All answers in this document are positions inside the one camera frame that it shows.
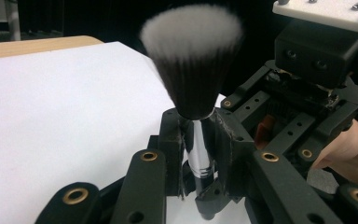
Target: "makeup brush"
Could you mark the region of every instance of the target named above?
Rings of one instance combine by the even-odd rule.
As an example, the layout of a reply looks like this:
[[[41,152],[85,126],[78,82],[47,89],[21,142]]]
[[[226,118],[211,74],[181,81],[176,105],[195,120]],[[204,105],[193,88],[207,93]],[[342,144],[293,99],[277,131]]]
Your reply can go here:
[[[141,32],[147,55],[186,126],[188,163],[198,195],[213,183],[208,128],[214,104],[242,41],[240,20],[226,8],[179,7],[147,21]],[[214,214],[202,215],[212,219]]]

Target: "brush ferrule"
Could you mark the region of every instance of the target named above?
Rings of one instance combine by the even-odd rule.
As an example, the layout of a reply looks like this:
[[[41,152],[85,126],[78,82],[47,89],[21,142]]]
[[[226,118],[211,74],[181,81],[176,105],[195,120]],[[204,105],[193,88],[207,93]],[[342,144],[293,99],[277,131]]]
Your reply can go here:
[[[208,148],[211,145],[212,115],[206,119],[189,120],[185,132],[188,164],[197,178],[213,174],[213,158]]]

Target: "white table surface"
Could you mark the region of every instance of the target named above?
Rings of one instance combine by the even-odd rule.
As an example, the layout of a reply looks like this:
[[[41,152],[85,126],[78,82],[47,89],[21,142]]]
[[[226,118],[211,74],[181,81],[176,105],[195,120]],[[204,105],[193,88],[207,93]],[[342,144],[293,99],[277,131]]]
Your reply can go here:
[[[118,42],[0,58],[0,223],[34,223],[68,184],[124,176],[172,107],[150,60]],[[194,194],[167,202],[167,223],[249,223],[243,200],[212,221]]]

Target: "black and white bristles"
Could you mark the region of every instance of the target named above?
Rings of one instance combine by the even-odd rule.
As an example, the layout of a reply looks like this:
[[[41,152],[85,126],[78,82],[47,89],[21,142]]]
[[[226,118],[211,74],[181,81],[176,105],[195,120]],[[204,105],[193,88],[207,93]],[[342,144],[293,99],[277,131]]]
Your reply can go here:
[[[182,117],[213,112],[242,33],[240,20],[219,6],[179,7],[146,22],[141,40]]]

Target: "brush bristles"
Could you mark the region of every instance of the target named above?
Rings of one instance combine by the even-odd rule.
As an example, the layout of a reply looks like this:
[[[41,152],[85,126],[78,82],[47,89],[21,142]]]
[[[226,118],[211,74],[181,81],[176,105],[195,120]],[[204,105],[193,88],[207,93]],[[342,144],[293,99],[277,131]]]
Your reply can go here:
[[[223,7],[179,7],[149,20],[141,40],[178,113],[207,118],[242,40],[239,19]]]

